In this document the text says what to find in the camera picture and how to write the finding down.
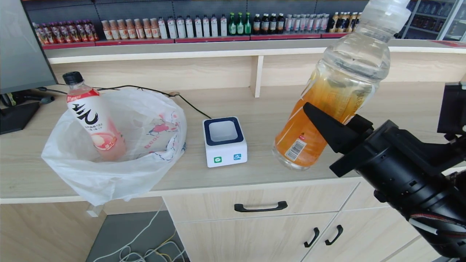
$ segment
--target black drawer handle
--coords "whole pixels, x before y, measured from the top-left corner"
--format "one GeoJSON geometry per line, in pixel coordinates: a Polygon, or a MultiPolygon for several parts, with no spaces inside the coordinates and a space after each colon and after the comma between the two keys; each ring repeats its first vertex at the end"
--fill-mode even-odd
{"type": "Polygon", "coordinates": [[[308,243],[307,241],[304,242],[304,247],[305,248],[310,248],[312,246],[312,244],[314,243],[314,241],[317,239],[317,237],[319,236],[320,234],[320,231],[318,228],[314,228],[314,237],[312,238],[311,240],[311,243],[308,243]]]}
{"type": "Polygon", "coordinates": [[[325,241],[325,244],[327,246],[330,246],[331,244],[335,243],[335,241],[340,237],[340,235],[343,233],[343,227],[341,225],[338,225],[336,227],[336,229],[338,230],[338,234],[336,234],[336,237],[334,240],[332,240],[332,242],[330,242],[328,239],[325,241]]]}
{"type": "Polygon", "coordinates": [[[265,208],[265,209],[245,209],[243,204],[234,204],[234,210],[237,212],[267,212],[267,211],[276,211],[282,210],[288,207],[286,201],[280,201],[277,203],[277,207],[274,208],[265,208]]]}

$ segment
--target wooden countertop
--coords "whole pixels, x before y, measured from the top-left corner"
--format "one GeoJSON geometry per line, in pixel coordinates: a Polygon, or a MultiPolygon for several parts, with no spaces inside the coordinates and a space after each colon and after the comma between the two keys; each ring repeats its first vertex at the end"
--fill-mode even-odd
{"type": "MultiPolygon", "coordinates": [[[[378,127],[391,119],[425,142],[444,143],[437,121],[444,83],[382,83],[361,115],[378,127]]],[[[327,148],[320,160],[305,172],[294,172],[274,159],[271,146],[284,126],[302,87],[264,88],[253,98],[249,88],[184,90],[182,95],[211,117],[237,116],[248,143],[248,162],[207,168],[201,122],[203,116],[184,101],[176,102],[188,120],[187,149],[175,166],[143,196],[173,194],[177,190],[274,183],[317,183],[338,178],[328,166],[339,158],[327,148]]],[[[1,203],[79,201],[81,197],[41,159],[42,149],[58,118],[66,110],[65,99],[42,105],[25,130],[0,137],[1,203]]],[[[357,177],[355,172],[345,177],[357,177]]]]}
{"type": "MultiPolygon", "coordinates": [[[[337,39],[269,40],[208,43],[98,46],[45,50],[50,64],[251,55],[320,54],[337,39]]],[[[391,52],[466,54],[429,40],[392,39],[391,52]]]]}

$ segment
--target computer monitor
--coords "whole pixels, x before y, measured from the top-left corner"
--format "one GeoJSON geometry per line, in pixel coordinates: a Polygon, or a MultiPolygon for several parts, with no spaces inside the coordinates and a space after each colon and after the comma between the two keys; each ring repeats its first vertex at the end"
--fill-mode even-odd
{"type": "MultiPolygon", "coordinates": [[[[57,84],[21,0],[0,0],[0,94],[57,84]]],[[[24,129],[39,103],[0,110],[0,134],[24,129]]]]}

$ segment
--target barcode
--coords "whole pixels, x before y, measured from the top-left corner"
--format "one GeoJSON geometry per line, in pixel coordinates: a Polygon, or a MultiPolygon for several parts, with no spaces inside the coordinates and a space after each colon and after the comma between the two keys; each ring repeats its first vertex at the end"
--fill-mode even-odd
{"type": "Polygon", "coordinates": [[[290,149],[288,149],[288,151],[285,153],[285,156],[291,161],[295,161],[306,145],[306,143],[298,138],[290,147],[290,149]]]}

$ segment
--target orange liquid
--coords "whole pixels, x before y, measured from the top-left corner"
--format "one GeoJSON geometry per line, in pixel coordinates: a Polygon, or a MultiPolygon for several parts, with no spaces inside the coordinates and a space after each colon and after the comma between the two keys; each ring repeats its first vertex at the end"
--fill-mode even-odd
{"type": "Polygon", "coordinates": [[[296,165],[303,167],[313,165],[327,145],[302,109],[306,102],[341,123],[347,123],[370,94],[371,84],[362,83],[337,71],[332,72],[331,78],[329,76],[329,74],[320,75],[318,69],[314,71],[285,127],[275,138],[275,148],[278,153],[296,165]],[[306,145],[297,158],[292,159],[293,157],[289,157],[287,152],[297,139],[306,145]]]}

